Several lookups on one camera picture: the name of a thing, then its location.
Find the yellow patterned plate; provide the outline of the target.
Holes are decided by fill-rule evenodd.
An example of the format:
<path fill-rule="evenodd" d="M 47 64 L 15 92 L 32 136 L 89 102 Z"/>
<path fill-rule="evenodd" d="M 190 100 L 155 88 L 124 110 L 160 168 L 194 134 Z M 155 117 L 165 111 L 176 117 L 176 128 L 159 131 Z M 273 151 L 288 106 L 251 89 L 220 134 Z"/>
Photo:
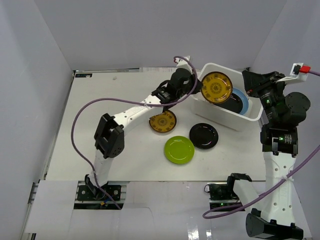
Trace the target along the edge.
<path fill-rule="evenodd" d="M 177 117 L 172 111 L 166 110 L 161 114 L 152 116 L 148 123 L 155 132 L 165 134 L 176 127 Z"/>
<path fill-rule="evenodd" d="M 201 82 L 201 94 L 211 104 L 225 103 L 232 95 L 232 81 L 222 72 L 209 72 L 203 77 Z"/>

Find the blue plastic plate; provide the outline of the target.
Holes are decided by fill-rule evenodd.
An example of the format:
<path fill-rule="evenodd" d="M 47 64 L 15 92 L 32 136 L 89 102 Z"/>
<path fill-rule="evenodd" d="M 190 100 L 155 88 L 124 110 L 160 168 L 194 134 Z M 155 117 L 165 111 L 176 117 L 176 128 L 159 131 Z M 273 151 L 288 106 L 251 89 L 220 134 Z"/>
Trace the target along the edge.
<path fill-rule="evenodd" d="M 235 94 L 242 103 L 242 109 L 238 114 L 248 117 L 252 110 L 252 101 L 241 90 L 237 88 L 233 88 L 232 93 Z"/>

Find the black plate front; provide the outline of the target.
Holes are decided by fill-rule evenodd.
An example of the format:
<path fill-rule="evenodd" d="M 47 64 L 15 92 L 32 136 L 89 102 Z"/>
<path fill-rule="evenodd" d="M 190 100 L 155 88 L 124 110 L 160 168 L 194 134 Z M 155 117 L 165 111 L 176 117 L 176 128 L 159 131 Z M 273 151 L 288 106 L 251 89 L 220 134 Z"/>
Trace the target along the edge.
<path fill-rule="evenodd" d="M 227 101 L 215 105 L 236 114 L 239 114 L 240 110 L 242 109 L 242 103 L 234 93 L 231 94 L 231 97 Z"/>

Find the black plate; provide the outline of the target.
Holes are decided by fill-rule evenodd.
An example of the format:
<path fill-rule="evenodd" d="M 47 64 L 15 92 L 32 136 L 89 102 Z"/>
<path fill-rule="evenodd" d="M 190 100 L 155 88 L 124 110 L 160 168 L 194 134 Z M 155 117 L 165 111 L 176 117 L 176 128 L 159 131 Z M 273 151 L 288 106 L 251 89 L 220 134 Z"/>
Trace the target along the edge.
<path fill-rule="evenodd" d="M 218 131 L 208 123 L 197 123 L 189 131 L 189 139 L 193 145 L 201 150 L 209 150 L 219 141 Z"/>
<path fill-rule="evenodd" d="M 236 114 L 239 114 L 240 110 L 242 109 L 242 103 L 234 93 L 231 94 L 231 97 L 227 101 L 215 105 Z"/>

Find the green plastic plate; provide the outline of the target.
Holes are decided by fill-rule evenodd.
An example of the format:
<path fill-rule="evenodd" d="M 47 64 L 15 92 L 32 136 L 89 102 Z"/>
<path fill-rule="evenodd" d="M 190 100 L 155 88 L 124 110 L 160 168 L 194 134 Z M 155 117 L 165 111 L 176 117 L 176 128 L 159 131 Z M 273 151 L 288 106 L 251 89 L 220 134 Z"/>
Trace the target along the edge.
<path fill-rule="evenodd" d="M 164 155 L 167 160 L 176 165 L 189 163 L 195 154 L 193 143 L 184 136 L 173 136 L 164 145 Z"/>

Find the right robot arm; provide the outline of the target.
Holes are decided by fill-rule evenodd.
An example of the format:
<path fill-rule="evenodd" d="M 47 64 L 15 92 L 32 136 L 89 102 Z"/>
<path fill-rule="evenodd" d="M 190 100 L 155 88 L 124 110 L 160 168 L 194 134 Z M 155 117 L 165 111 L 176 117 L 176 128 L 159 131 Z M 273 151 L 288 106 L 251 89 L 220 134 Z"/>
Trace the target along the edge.
<path fill-rule="evenodd" d="M 311 102 L 300 92 L 283 94 L 286 82 L 297 80 L 297 74 L 289 78 L 277 71 L 259 74 L 244 70 L 242 76 L 246 94 L 260 100 L 268 119 L 260 132 L 266 192 L 260 196 L 261 200 L 250 205 L 259 197 L 251 178 L 244 173 L 232 173 L 227 178 L 226 195 L 239 199 L 246 208 L 245 228 L 249 237 L 301 240 L 304 231 L 296 226 L 293 179 L 288 174 L 298 155 L 297 126 L 306 119 Z"/>

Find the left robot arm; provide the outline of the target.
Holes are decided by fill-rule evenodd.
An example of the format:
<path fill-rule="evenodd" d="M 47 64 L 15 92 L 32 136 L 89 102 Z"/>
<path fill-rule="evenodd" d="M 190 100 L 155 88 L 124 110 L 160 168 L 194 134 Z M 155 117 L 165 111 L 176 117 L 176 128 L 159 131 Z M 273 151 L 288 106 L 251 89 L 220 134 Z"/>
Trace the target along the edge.
<path fill-rule="evenodd" d="M 125 136 L 132 129 L 151 117 L 162 114 L 177 104 L 183 96 L 196 94 L 202 83 L 197 73 L 185 68 L 177 68 L 169 80 L 163 81 L 141 103 L 115 115 L 104 114 L 99 120 L 94 134 L 94 168 L 85 176 L 88 193 L 99 200 L 105 196 L 108 175 L 113 159 L 125 148 Z"/>

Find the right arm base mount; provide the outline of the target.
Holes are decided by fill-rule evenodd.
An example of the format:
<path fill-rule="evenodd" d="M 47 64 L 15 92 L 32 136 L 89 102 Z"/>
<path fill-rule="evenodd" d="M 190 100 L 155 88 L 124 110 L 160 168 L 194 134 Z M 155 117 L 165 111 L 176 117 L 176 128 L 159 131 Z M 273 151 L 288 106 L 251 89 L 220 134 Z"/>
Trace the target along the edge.
<path fill-rule="evenodd" d="M 208 183 L 204 192 L 209 195 L 209 207 L 216 212 L 230 212 L 242 206 L 238 196 L 227 187 L 226 183 Z"/>

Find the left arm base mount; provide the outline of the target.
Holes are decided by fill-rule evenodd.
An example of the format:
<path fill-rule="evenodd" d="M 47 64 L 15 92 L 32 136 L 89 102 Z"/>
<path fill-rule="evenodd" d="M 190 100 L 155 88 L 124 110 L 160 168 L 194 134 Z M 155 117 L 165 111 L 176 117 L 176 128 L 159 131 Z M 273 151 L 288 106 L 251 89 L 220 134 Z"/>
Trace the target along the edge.
<path fill-rule="evenodd" d="M 73 208 L 75 210 L 121 210 L 126 198 L 126 186 L 124 185 L 105 185 L 102 187 L 115 202 L 98 189 L 94 195 L 87 185 L 79 183 Z"/>

